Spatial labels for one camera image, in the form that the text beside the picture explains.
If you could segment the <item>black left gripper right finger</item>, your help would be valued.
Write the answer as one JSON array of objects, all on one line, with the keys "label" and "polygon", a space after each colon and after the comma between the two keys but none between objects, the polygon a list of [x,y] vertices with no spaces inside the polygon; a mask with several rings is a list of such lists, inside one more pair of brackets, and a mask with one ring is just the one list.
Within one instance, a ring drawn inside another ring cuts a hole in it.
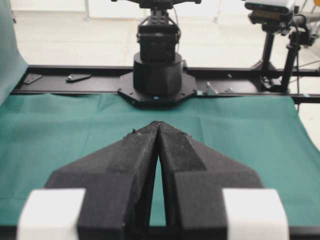
[{"label": "black left gripper right finger", "polygon": [[258,173],[165,122],[158,137],[167,226],[181,240],[227,239],[222,190],[261,189]]}]

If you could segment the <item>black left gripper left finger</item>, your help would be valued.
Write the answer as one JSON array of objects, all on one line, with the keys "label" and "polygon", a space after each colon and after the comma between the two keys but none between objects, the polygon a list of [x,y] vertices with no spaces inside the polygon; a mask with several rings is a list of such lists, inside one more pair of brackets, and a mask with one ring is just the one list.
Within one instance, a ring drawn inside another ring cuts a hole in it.
[{"label": "black left gripper left finger", "polygon": [[123,240],[127,229],[149,225],[159,125],[153,121],[51,174],[48,189],[85,189],[77,222],[81,240]]}]

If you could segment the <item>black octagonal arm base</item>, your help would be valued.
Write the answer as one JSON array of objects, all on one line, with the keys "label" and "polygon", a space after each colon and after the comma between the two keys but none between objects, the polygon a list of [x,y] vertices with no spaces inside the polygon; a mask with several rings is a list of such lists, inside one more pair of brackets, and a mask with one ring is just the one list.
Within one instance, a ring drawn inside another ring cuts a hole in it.
[{"label": "black octagonal arm base", "polygon": [[117,93],[130,104],[138,107],[168,107],[197,95],[196,78],[183,73],[182,86],[177,93],[170,95],[146,94],[134,89],[133,72],[121,75]]}]

